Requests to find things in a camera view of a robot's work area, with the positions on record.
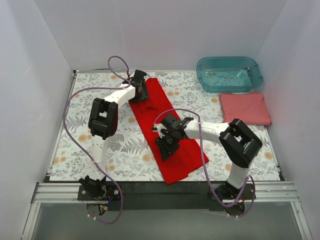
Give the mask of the red t shirt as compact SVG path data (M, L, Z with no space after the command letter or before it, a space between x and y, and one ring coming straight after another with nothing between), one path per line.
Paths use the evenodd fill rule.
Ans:
M203 166L201 149L196 140L182 138L182 131L174 133L169 129L163 137L153 132L154 122L160 123L165 117L172 122L180 122L175 111L157 118L162 112L173 108L157 78L146 82L149 98L130 104L140 129L153 153L159 170L166 184L173 184L188 177L189 173Z

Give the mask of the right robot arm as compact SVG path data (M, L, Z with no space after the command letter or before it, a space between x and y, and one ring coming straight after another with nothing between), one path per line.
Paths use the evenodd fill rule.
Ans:
M164 161L179 149L180 141L184 139L221 144L232 165L225 184L211 188L211 194L218 201L233 199L237 202L244 198L249 170L263 144L242 120L235 118L229 123L211 123L192 117L181 120L169 113L151 130L159 135L155 142Z

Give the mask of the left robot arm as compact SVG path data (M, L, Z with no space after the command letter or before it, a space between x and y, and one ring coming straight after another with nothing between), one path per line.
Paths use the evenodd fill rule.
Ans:
M79 180L84 191L95 200L105 200L111 194L106 186L107 177L102 172L106 166L111 137L118 128L119 109L126 103L136 103L149 98L147 73L136 70L129 81L104 98L95 98L88 121L91 133L93 163L85 178Z

